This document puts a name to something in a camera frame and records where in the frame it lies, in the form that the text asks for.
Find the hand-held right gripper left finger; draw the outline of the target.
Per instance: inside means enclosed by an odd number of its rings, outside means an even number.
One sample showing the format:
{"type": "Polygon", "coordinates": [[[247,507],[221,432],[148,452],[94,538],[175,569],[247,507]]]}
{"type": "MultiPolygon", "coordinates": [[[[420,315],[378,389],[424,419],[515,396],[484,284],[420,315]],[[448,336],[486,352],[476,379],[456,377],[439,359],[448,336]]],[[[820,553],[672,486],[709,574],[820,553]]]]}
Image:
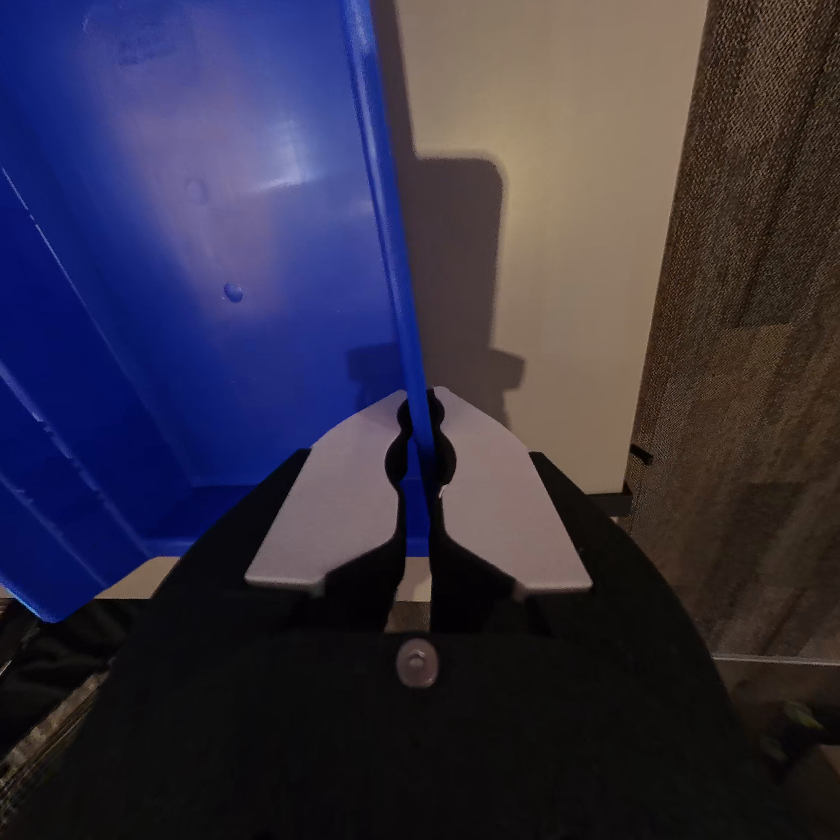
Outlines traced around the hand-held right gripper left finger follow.
{"type": "Polygon", "coordinates": [[[412,422],[396,391],[310,448],[245,582],[309,599],[321,627],[380,632],[406,567],[412,422]]]}

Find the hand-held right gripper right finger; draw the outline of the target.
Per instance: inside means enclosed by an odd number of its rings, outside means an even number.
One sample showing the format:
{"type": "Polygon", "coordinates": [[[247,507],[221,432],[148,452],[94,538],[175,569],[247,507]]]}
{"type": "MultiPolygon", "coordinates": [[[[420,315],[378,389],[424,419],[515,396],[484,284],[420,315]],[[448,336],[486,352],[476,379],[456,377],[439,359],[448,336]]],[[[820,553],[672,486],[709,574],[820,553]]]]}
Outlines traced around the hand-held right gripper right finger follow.
{"type": "Polygon", "coordinates": [[[588,592],[592,578],[528,448],[446,387],[428,401],[437,447],[431,629],[479,632],[499,606],[588,592]]]}

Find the blue plastic bin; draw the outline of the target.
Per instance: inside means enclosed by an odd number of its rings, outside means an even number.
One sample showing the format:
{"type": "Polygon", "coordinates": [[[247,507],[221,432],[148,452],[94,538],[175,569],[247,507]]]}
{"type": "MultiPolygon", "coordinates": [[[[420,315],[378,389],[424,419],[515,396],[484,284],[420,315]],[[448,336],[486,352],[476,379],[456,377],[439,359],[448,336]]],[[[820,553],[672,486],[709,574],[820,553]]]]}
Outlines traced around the blue plastic bin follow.
{"type": "Polygon", "coordinates": [[[2,587],[58,622],[404,392],[370,2],[2,2],[2,587]]]}

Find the green shoe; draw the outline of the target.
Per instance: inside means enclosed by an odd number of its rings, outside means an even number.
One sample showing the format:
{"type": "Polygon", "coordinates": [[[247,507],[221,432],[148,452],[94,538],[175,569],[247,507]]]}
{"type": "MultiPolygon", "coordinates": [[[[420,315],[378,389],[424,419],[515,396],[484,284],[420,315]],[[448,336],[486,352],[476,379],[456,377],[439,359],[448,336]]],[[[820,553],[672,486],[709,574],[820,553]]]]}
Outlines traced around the green shoe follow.
{"type": "Polygon", "coordinates": [[[790,768],[812,747],[833,742],[830,727],[810,706],[786,700],[762,728],[759,754],[778,771],[790,768]]]}

